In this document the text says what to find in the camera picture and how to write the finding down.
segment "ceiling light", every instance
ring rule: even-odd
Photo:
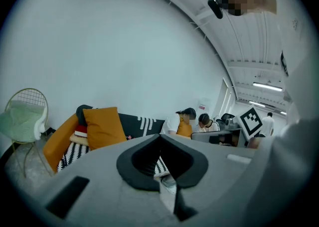
[[[259,103],[253,102],[253,101],[249,101],[249,103],[254,104],[254,105],[258,105],[261,107],[266,107],[265,105],[262,105],[262,104],[259,104]]]
[[[262,83],[258,83],[258,82],[254,82],[253,85],[256,86],[256,87],[261,87],[261,88],[265,88],[265,89],[272,89],[272,90],[276,90],[276,91],[283,91],[283,89],[280,88],[280,87],[271,86],[271,85],[267,85],[267,84],[262,84]]]

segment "black office chair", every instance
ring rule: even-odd
[[[216,122],[219,125],[219,130],[224,130],[225,129],[225,122],[223,122],[223,120],[217,119]]]

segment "wire chair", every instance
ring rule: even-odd
[[[46,125],[46,122],[48,120],[48,116],[49,116],[49,107],[48,107],[48,102],[45,98],[45,96],[43,95],[43,93],[37,89],[33,89],[33,88],[26,88],[26,89],[22,89],[20,91],[18,91],[17,93],[15,93],[11,98],[10,100],[8,101],[8,103],[6,104],[6,107],[5,107],[5,111],[7,111],[8,109],[10,109],[10,105],[11,105],[11,102],[13,100],[19,100],[19,101],[22,101],[24,103],[27,103],[27,104],[31,104],[31,105],[40,105],[40,106],[46,106],[47,107],[47,115],[46,115],[46,118],[45,118],[45,123],[44,125]],[[45,163],[43,162],[41,156],[40,156],[40,153],[39,153],[39,150],[35,144],[35,141],[34,142],[22,142],[22,141],[15,141],[15,140],[11,140],[12,142],[12,148],[13,148],[13,153],[16,155],[16,160],[18,162],[18,165],[22,171],[22,174],[24,177],[26,177],[26,173],[25,173],[25,161],[26,161],[26,157],[28,156],[29,152],[31,151],[32,147],[34,146],[35,149],[36,149],[36,152],[42,162],[42,164],[44,165],[45,169],[47,170],[47,172],[50,174],[50,172],[48,171]],[[25,157],[24,157],[24,161],[23,161],[23,168],[19,162],[19,159],[18,159],[18,156],[17,156],[17,153],[15,151],[15,146],[14,144],[17,143],[17,144],[27,144],[27,143],[30,143],[31,144],[31,147],[29,148],[29,150],[27,151]]]

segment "mint green cushion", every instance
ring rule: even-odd
[[[9,109],[0,115],[0,132],[16,141],[34,142],[34,126],[43,111],[44,106],[11,101]]]

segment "ceiling beam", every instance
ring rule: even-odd
[[[198,12],[198,14],[196,15],[196,18],[201,20],[201,19],[206,18],[212,14],[213,14],[213,11],[211,10],[211,8],[205,7]]]
[[[227,65],[229,68],[251,68],[266,72],[281,72],[280,65],[267,63],[230,61]]]
[[[246,99],[248,101],[254,101],[256,103],[261,103],[261,104],[265,103],[265,104],[268,104],[268,105],[272,105],[272,106],[275,106],[279,110],[286,111],[286,106],[285,105],[278,104],[278,103],[270,101],[268,99],[259,98],[259,97],[255,97],[255,96],[251,96],[251,95],[242,94],[242,93],[238,93],[238,97],[240,99]]]
[[[271,89],[263,89],[261,87],[256,87],[253,85],[248,85],[248,84],[240,84],[240,83],[236,83],[235,85],[237,88],[242,88],[242,89],[250,89],[250,90],[254,90],[254,91],[259,91],[259,92],[263,92],[266,94],[271,94],[274,96],[279,96],[284,98],[284,93],[280,92],[280,91],[275,91],[275,90],[271,90]]]

